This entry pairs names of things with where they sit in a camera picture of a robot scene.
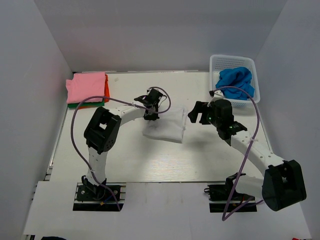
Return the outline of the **white t shirt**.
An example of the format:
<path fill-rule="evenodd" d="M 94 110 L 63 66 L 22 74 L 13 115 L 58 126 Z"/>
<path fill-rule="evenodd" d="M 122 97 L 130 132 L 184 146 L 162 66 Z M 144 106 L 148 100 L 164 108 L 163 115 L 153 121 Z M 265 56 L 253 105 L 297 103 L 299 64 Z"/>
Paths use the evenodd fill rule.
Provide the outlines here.
<path fill-rule="evenodd" d="M 157 120 L 147 122 L 142 135 L 149 139 L 181 144 L 186 129 L 188 109 L 185 106 L 171 107 Z"/>

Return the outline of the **blue t shirt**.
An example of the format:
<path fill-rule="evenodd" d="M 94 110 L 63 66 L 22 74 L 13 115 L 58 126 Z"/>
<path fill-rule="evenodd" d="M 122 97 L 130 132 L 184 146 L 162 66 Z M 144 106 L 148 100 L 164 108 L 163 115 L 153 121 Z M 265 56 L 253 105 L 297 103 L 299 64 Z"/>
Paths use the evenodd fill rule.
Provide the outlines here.
<path fill-rule="evenodd" d="M 219 80 L 215 85 L 227 99 L 246 101 L 250 95 L 254 97 L 255 88 L 251 86 L 252 73 L 246 67 L 227 68 L 219 72 Z"/>

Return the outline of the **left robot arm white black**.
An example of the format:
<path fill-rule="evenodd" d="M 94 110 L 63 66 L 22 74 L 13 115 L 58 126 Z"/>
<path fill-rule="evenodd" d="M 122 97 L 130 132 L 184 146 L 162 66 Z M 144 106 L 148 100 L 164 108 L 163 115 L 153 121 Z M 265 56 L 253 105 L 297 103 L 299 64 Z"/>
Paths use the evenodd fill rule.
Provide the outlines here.
<path fill-rule="evenodd" d="M 159 103 L 164 94 L 152 88 L 146 95 L 139 96 L 132 103 L 106 109 L 98 107 L 90 119 L 84 138 L 88 146 L 90 168 L 82 183 L 88 188 L 88 193 L 99 200 L 105 196 L 106 161 L 108 151 L 115 145 L 119 129 L 122 125 L 143 118 L 146 121 L 159 119 Z"/>

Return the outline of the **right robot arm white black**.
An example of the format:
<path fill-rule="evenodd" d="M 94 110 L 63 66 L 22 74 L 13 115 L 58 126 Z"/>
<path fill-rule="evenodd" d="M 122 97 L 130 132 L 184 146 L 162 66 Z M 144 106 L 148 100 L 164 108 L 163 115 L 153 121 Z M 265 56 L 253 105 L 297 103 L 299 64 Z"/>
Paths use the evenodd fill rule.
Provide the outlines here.
<path fill-rule="evenodd" d="M 248 129 L 235 121 L 230 101 L 197 101 L 188 118 L 191 123 L 214 126 L 218 136 L 262 174 L 262 178 L 257 178 L 238 171 L 227 177 L 224 184 L 209 185 L 204 192 L 211 202 L 234 201 L 237 206 L 246 204 L 251 208 L 253 201 L 260 199 L 277 212 L 307 198 L 301 165 L 277 156 L 251 137 Z"/>

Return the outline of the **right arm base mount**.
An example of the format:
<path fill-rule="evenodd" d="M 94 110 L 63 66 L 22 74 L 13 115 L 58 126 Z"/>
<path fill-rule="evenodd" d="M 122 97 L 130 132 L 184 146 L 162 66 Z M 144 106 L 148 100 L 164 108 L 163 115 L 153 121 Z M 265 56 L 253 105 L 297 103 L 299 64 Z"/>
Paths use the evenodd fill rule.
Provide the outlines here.
<path fill-rule="evenodd" d="M 208 185 L 204 190 L 209 200 L 209 210 L 211 213 L 223 213 L 225 205 L 227 203 L 229 192 L 227 191 L 225 184 L 211 184 Z M 230 213 L 236 209 L 239 205 L 247 201 L 251 196 L 243 193 L 233 193 L 231 201 L 227 208 L 227 213 Z M 238 209 L 237 213 L 253 213 L 257 212 L 257 206 L 255 198 L 249 201 L 245 206 Z"/>

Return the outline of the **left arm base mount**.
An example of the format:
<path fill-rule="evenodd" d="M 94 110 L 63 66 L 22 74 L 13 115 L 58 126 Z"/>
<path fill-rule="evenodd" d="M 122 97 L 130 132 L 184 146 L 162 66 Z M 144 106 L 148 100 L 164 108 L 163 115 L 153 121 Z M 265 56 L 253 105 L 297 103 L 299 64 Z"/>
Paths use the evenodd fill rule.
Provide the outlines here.
<path fill-rule="evenodd" d="M 75 212 L 119 212 L 122 210 L 126 198 L 125 183 L 110 183 L 107 185 L 115 195 L 118 205 L 107 189 L 94 194 L 82 183 L 78 183 L 73 202 Z"/>

